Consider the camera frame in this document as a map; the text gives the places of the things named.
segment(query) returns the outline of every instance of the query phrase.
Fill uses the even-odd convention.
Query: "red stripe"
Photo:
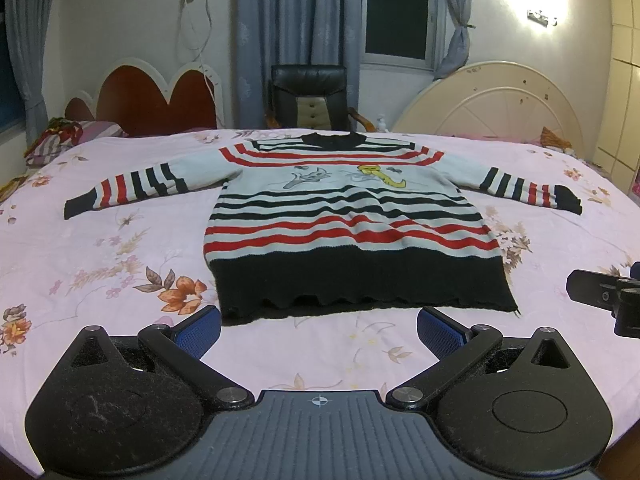
[[[549,184],[542,186],[542,205],[544,207],[551,207],[551,196],[549,195]]]
[[[256,156],[258,158],[335,158],[335,155],[329,153],[324,155],[314,155],[312,153],[281,153],[281,152],[249,152],[244,144],[236,144],[236,150],[238,153],[242,153],[243,155]],[[402,155],[371,155],[369,153],[353,153],[348,156],[349,158],[396,158],[396,159],[406,159],[406,158],[414,158],[416,156],[420,156],[418,152],[406,152]]]
[[[536,205],[536,185],[532,182],[529,186],[529,200],[527,200],[527,204]]]
[[[102,184],[102,200],[100,200],[100,207],[108,207],[109,199],[111,198],[111,186],[108,180],[103,180]]]
[[[305,236],[287,236],[287,235],[270,235],[261,238],[252,238],[250,240],[242,240],[239,242],[210,242],[204,244],[204,252],[212,251],[235,251],[245,247],[264,247],[269,244],[281,243],[288,245],[308,244],[318,238],[353,238],[358,243],[371,242],[376,244],[387,244],[401,240],[402,238],[422,238],[431,240],[449,249],[464,249],[466,247],[476,247],[484,251],[490,251],[499,247],[498,240],[483,242],[477,238],[463,238],[462,240],[447,240],[441,236],[424,231],[407,231],[400,232],[395,230],[382,231],[381,233],[373,231],[362,231],[352,233],[345,228],[328,229],[327,231],[316,231]]]
[[[253,233],[257,233],[258,231],[265,231],[266,229],[291,229],[291,230],[306,230],[312,229],[315,226],[328,224],[329,222],[342,222],[343,224],[348,225],[349,227],[354,227],[357,224],[368,222],[370,224],[382,224],[381,222],[375,222],[366,216],[356,215],[351,219],[345,219],[336,215],[323,216],[314,222],[276,222],[268,225],[260,225],[254,227],[235,227],[235,226],[212,226],[208,227],[205,231],[205,235],[215,235],[215,234],[234,234],[234,235],[249,235]],[[430,231],[434,231],[440,234],[450,234],[455,231],[467,231],[476,235],[485,235],[489,232],[489,228],[485,225],[482,227],[468,227],[459,224],[447,224],[440,227],[431,227],[428,225],[423,225],[414,220],[405,219],[398,220],[395,222],[391,222],[389,224],[390,227],[398,228],[403,227],[405,225],[415,225],[420,226],[423,229],[427,229]]]
[[[250,160],[245,160],[244,158],[239,158],[233,155],[228,148],[221,148],[220,153],[228,160],[229,162],[239,164],[240,166],[249,166],[252,168],[285,168],[287,166],[300,166],[303,164],[311,164],[315,166],[323,166],[325,164],[349,164],[351,166],[360,166],[360,165],[370,165],[370,166],[378,166],[380,161],[364,161],[364,160],[292,160],[291,162],[253,162]],[[383,164],[393,164],[394,166],[428,166],[429,164],[433,164],[434,162],[439,161],[444,152],[436,152],[430,158],[425,158],[424,160],[420,160],[419,162],[383,162]]]
[[[118,185],[118,204],[126,204],[127,200],[127,185],[124,183],[124,175],[118,175],[116,177],[116,184]]]

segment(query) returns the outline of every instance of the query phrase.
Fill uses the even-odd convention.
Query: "curtain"
[[[358,106],[362,0],[237,0],[239,128],[263,128],[274,64],[341,64]]]
[[[42,60],[51,0],[4,0],[6,40],[15,83],[24,101],[27,144],[47,127]]]
[[[447,55],[435,71],[434,79],[443,79],[454,73],[469,58],[468,25],[471,17],[471,0],[447,0],[447,2],[456,30],[449,43]]]

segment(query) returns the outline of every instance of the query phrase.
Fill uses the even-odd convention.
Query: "black cuff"
[[[71,217],[84,213],[85,211],[91,211],[91,209],[94,208],[97,198],[98,192],[94,187],[89,193],[67,200],[65,202],[65,220],[69,220]]]
[[[565,211],[571,211],[577,215],[582,214],[580,199],[566,186],[555,186],[556,207]]]

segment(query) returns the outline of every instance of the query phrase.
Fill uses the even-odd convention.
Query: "sweater collar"
[[[317,132],[300,137],[305,144],[319,146],[328,152],[339,152],[341,150],[352,150],[362,144],[367,137],[363,134],[350,132],[349,135],[320,135]]]

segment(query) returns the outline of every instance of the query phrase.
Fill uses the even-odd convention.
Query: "wooden floor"
[[[640,422],[604,454],[597,471],[604,480],[640,479]],[[33,479],[0,453],[0,480]]]

